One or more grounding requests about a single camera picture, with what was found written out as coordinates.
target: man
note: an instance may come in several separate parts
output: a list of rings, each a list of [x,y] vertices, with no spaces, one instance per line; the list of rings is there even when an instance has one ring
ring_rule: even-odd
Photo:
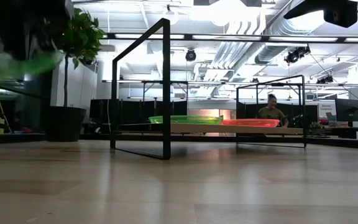
[[[281,122],[284,121],[283,127],[288,127],[288,120],[286,119],[283,112],[276,108],[277,98],[273,94],[268,95],[267,107],[262,108],[258,112],[258,118],[265,119],[279,119]]]

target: spotlight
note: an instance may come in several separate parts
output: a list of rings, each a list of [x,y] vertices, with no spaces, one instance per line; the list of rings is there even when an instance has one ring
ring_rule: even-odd
[[[286,61],[288,64],[295,63],[310,53],[311,51],[309,45],[307,47],[297,47],[294,51],[288,52],[288,55],[284,58],[284,61]]]
[[[284,19],[292,19],[310,12],[324,11],[324,20],[341,27],[350,27],[358,20],[358,2],[349,0],[304,0],[289,10]]]
[[[186,61],[188,62],[192,62],[194,60],[196,60],[196,52],[194,51],[194,49],[188,49],[187,53],[186,53]]]
[[[324,78],[320,78],[319,80],[317,80],[317,84],[325,84],[325,83],[332,83],[334,82],[334,78],[332,75],[328,75]]]

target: desk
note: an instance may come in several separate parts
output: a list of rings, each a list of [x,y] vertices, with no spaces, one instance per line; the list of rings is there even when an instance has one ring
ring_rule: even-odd
[[[331,136],[339,136],[340,138],[357,139],[358,127],[343,128],[343,127],[330,127],[324,128],[323,133]]]

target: security camera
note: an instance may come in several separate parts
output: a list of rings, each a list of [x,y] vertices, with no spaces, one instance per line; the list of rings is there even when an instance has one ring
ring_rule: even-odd
[[[196,60],[196,52],[194,51],[194,49],[188,49],[187,53],[186,53],[186,61],[188,62],[192,62],[194,60]]]

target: green plastic tray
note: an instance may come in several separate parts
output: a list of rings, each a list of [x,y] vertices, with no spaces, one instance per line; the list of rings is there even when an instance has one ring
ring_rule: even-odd
[[[10,55],[0,55],[0,79],[11,79],[28,75],[41,75],[53,70],[63,58],[60,52],[49,52],[30,60],[16,60]]]
[[[162,124],[162,116],[149,118],[152,124]],[[223,118],[214,116],[172,115],[171,123],[176,124],[221,124]]]

